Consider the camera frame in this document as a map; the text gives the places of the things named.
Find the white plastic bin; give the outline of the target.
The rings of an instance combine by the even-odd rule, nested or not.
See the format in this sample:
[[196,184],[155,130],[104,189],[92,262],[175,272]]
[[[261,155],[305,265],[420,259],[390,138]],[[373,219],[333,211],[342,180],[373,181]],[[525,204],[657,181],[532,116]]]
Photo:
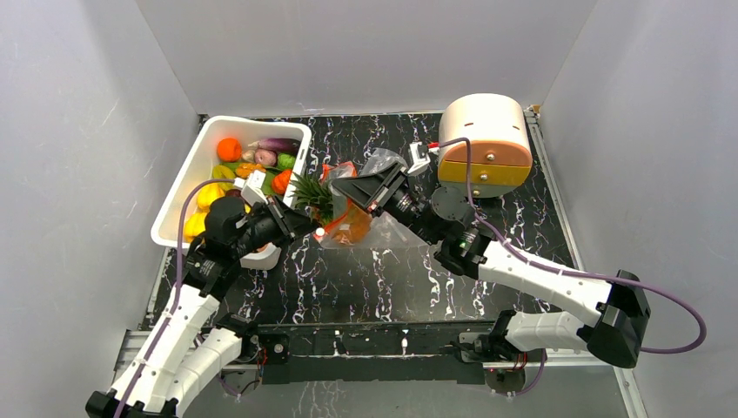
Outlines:
[[177,246],[179,218],[185,198],[193,188],[211,178],[211,169],[218,162],[217,144],[224,138],[235,138],[242,145],[268,138],[297,139],[299,152],[293,171],[304,174],[312,144],[312,131],[301,123],[257,121],[233,116],[209,118],[198,133],[151,227],[154,243],[167,248]]

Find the yellow bell pepper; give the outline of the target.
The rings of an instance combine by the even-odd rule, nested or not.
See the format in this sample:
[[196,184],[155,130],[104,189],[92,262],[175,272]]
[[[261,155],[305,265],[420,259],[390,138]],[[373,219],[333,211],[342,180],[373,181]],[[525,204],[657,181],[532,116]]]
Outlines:
[[197,206],[202,212],[209,212],[211,204],[225,196],[225,191],[219,183],[211,183],[203,186],[197,194]]

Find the toy pineapple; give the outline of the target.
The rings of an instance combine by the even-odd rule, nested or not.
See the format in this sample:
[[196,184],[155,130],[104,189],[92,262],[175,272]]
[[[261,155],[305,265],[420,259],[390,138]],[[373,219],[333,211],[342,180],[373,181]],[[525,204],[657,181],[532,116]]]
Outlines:
[[330,180],[296,174],[291,185],[296,207],[307,209],[319,222],[323,232],[315,236],[323,247],[356,246],[370,232],[372,218],[335,192]]

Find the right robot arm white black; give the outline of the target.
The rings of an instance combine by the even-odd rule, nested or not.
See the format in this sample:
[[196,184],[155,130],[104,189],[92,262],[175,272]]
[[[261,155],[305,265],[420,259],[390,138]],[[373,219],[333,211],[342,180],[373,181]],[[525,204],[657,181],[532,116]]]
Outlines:
[[467,361],[511,361],[537,349],[564,348],[587,351],[615,367],[635,367],[650,318],[641,288],[622,284],[620,277],[587,279],[580,271],[516,250],[474,225],[475,211],[460,190],[442,186],[428,198],[413,196],[399,163],[334,180],[332,188],[372,216],[387,214],[436,245],[433,257],[450,273],[501,284],[560,309],[501,313],[488,334],[454,342]]

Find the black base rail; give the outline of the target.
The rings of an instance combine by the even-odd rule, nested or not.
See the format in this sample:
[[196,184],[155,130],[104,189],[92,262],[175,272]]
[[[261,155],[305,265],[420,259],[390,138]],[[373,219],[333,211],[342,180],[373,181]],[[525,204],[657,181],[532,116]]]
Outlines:
[[485,383],[489,369],[527,355],[491,320],[272,324],[247,337],[226,372],[255,372],[265,385],[308,381]]

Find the clear zip bag orange zipper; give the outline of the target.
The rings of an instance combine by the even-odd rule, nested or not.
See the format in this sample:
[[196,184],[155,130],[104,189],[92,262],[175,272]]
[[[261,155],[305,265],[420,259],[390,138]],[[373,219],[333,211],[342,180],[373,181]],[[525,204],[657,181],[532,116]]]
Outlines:
[[[337,165],[323,165],[319,176],[321,185],[329,186],[335,179],[352,178],[357,175],[374,174],[390,164],[405,160],[396,152],[378,148],[373,151],[361,170],[352,162]],[[346,197],[333,189],[331,216],[314,234],[313,238],[326,249],[340,248],[410,248],[423,246],[425,242],[401,225],[387,213],[374,218],[363,212]]]

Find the round drawer cabinet cream orange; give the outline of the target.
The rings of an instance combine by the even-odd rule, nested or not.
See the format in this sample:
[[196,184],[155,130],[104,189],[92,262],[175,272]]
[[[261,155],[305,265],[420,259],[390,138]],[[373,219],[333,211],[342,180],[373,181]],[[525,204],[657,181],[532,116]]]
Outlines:
[[438,181],[495,198],[523,185],[533,155],[523,110],[513,98],[474,93],[454,100],[439,122]]

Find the orange fruit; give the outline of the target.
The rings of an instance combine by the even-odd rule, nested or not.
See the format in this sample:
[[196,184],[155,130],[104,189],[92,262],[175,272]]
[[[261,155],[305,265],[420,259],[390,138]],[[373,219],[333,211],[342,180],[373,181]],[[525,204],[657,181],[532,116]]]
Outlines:
[[242,156],[242,146],[236,138],[223,138],[218,142],[218,158],[225,163],[237,162]]

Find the red tomato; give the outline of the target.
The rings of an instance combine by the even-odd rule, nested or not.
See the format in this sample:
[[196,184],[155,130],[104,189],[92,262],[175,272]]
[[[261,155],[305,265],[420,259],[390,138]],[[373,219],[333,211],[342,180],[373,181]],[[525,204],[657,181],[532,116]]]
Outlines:
[[292,169],[286,169],[277,174],[271,182],[271,189],[277,195],[285,195],[291,184]]

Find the yellow green starfruit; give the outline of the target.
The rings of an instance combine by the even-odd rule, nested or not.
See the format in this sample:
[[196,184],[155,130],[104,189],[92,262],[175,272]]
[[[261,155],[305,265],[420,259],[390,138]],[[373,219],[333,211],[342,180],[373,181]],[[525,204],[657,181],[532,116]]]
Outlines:
[[[215,165],[211,170],[211,177],[213,179],[229,179],[234,180],[236,178],[235,172],[226,165]],[[233,188],[233,184],[219,182],[218,186],[224,191],[228,192]]]

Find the orange maple leaf toy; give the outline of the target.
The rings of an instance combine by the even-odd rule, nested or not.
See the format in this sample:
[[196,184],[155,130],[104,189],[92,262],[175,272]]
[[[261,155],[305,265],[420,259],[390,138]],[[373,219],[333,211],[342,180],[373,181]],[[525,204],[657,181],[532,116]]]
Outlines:
[[266,172],[266,169],[257,163],[240,163],[234,169],[237,177],[241,179],[247,179],[254,172]]

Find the purple eggplant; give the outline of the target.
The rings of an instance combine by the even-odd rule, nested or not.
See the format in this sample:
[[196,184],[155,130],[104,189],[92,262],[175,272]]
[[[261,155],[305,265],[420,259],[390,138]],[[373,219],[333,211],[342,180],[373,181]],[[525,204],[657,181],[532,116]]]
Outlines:
[[250,143],[247,148],[297,155],[300,146],[301,141],[294,138],[263,138]]

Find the yellow banana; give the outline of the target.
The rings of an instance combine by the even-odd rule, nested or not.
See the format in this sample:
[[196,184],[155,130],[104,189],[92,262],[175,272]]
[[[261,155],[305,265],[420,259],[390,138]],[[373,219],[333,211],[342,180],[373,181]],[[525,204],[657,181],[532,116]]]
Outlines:
[[196,212],[185,221],[183,226],[184,242],[192,242],[199,234],[205,231],[206,216],[207,212]]

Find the green vegetable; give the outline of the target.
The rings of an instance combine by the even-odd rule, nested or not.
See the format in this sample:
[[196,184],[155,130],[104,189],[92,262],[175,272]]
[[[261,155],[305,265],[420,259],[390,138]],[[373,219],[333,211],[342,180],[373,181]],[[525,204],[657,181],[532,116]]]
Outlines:
[[292,170],[294,166],[296,165],[296,162],[297,162],[297,157],[295,155],[281,152],[278,154],[276,167],[280,171]]

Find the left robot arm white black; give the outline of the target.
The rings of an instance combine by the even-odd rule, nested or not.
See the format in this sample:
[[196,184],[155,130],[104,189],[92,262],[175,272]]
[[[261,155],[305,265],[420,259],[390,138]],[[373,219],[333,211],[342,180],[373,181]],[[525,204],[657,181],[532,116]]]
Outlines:
[[238,197],[215,200],[204,231],[178,265],[167,309],[111,388],[90,396],[87,415],[180,417],[224,366],[255,359],[257,326],[236,314],[222,319],[195,350],[190,347],[240,275],[243,257],[268,244],[288,245],[317,229],[317,220],[274,197],[250,209]]

